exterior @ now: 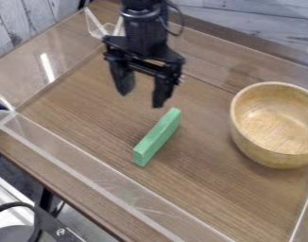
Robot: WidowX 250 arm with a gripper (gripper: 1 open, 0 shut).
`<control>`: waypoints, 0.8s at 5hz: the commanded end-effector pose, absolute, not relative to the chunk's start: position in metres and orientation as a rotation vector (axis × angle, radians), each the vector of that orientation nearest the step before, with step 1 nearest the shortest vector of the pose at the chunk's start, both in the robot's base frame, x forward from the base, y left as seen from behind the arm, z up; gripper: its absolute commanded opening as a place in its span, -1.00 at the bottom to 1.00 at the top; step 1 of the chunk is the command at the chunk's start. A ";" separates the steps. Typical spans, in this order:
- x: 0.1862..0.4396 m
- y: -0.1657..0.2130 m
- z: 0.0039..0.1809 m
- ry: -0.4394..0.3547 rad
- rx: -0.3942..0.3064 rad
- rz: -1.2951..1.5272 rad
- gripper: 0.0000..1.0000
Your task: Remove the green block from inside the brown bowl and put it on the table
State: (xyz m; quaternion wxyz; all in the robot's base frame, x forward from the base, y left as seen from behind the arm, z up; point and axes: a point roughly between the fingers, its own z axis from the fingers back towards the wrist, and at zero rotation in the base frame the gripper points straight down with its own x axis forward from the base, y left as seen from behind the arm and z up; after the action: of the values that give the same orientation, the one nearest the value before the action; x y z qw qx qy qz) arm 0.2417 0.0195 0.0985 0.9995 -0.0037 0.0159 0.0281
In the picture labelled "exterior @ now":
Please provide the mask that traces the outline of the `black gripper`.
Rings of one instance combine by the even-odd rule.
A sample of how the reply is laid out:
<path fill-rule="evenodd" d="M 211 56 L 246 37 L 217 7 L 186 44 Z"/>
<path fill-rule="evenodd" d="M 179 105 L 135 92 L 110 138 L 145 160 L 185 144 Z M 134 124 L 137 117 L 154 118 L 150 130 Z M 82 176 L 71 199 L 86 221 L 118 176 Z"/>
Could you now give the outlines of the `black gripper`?
<path fill-rule="evenodd" d="M 153 107 L 161 108 L 178 85 L 185 58 L 167 44 L 141 49 L 126 37 L 105 36 L 103 59 L 109 65 L 115 90 L 126 95 L 134 87 L 134 72 L 153 77 Z"/>

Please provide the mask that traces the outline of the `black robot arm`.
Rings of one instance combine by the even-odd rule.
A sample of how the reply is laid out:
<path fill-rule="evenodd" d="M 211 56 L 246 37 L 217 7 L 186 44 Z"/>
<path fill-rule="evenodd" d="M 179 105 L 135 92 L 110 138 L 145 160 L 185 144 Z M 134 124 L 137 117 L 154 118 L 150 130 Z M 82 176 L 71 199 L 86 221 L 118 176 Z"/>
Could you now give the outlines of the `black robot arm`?
<path fill-rule="evenodd" d="M 167 46 L 169 10 L 177 8 L 169 0 L 121 0 L 119 16 L 123 36 L 105 35 L 107 62 L 114 87 L 126 95 L 134 87 L 134 74 L 153 77 L 153 107 L 161 108 L 178 85 L 185 58 Z"/>

